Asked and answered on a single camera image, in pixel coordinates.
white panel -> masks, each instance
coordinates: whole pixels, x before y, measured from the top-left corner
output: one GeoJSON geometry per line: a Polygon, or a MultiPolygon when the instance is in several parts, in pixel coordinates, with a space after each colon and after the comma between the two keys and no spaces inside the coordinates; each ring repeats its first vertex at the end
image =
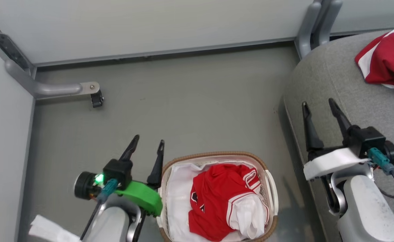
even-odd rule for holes
{"type": "Polygon", "coordinates": [[[0,0],[32,63],[294,37],[312,0],[0,0]]]}
{"type": "Polygon", "coordinates": [[[394,0],[343,0],[332,33],[394,29],[394,0]]]}
{"type": "Polygon", "coordinates": [[[0,58],[0,241],[16,240],[33,108],[0,58]]]}

laundry basket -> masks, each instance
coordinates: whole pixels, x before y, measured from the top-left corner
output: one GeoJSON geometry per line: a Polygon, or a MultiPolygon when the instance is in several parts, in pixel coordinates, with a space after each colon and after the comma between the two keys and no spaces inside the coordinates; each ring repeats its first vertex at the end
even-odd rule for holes
{"type": "Polygon", "coordinates": [[[158,226],[160,227],[160,233],[164,238],[164,241],[173,241],[169,234],[169,221],[167,219],[167,213],[169,208],[166,207],[166,196],[167,194],[167,182],[171,174],[171,167],[174,164],[186,164],[192,163],[197,166],[208,165],[208,164],[245,164],[250,167],[255,167],[257,170],[258,178],[261,181],[260,194],[263,197],[263,202],[269,208],[269,222],[266,224],[265,232],[259,238],[255,238],[247,241],[265,241],[274,232],[277,225],[277,214],[278,214],[278,195],[276,191],[276,185],[271,173],[268,171],[266,164],[257,156],[247,152],[214,152],[214,153],[202,153],[197,155],[189,155],[180,158],[176,158],[173,161],[166,164],[163,168],[163,179],[161,187],[158,190],[163,200],[163,210],[161,215],[157,217],[158,226]]]}

gray fabric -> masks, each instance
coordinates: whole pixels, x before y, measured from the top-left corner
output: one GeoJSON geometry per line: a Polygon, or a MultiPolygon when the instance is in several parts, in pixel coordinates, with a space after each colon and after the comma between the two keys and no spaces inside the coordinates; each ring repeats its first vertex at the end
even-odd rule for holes
{"type": "MultiPolygon", "coordinates": [[[[330,112],[330,97],[336,100],[353,124],[374,126],[394,143],[394,89],[366,84],[354,62],[359,51],[386,32],[355,35],[320,46],[293,71],[284,101],[303,162],[307,162],[301,111],[303,101],[309,104],[315,128],[326,147],[341,145],[342,141],[338,124],[330,112]]],[[[391,176],[377,170],[375,181],[378,187],[394,194],[391,176]]],[[[338,241],[337,218],[328,212],[321,182],[311,183],[311,188],[327,240],[338,241]]],[[[394,210],[394,199],[386,199],[394,210]]]]}

white cloth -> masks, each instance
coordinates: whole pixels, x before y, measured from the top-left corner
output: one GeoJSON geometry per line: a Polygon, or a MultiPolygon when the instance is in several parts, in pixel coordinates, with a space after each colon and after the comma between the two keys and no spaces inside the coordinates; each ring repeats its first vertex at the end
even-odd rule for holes
{"type": "Polygon", "coordinates": [[[31,222],[31,228],[28,232],[31,236],[40,237],[51,242],[79,242],[80,238],[63,229],[58,224],[37,215],[31,222]]]}
{"type": "MultiPolygon", "coordinates": [[[[171,167],[166,189],[166,208],[169,233],[173,241],[208,241],[206,238],[189,231],[188,213],[192,209],[189,202],[192,181],[198,174],[207,171],[211,165],[213,164],[198,167],[195,164],[175,164],[171,167]]],[[[268,211],[264,211],[264,207],[265,205],[262,204],[258,195],[246,196],[234,202],[230,226],[237,231],[227,235],[222,242],[241,241],[246,238],[253,239],[261,236],[264,233],[264,226],[268,218],[268,211]]]]}

basket handle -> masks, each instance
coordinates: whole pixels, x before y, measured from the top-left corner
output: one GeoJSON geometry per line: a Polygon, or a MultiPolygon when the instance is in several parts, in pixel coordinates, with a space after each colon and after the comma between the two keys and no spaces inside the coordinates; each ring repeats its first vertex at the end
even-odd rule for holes
{"type": "Polygon", "coordinates": [[[279,199],[277,195],[277,189],[276,189],[276,183],[275,180],[273,179],[272,174],[269,172],[269,170],[265,170],[266,172],[266,183],[267,187],[270,188],[270,203],[273,205],[273,213],[274,216],[277,216],[278,211],[279,211],[279,199]]]}

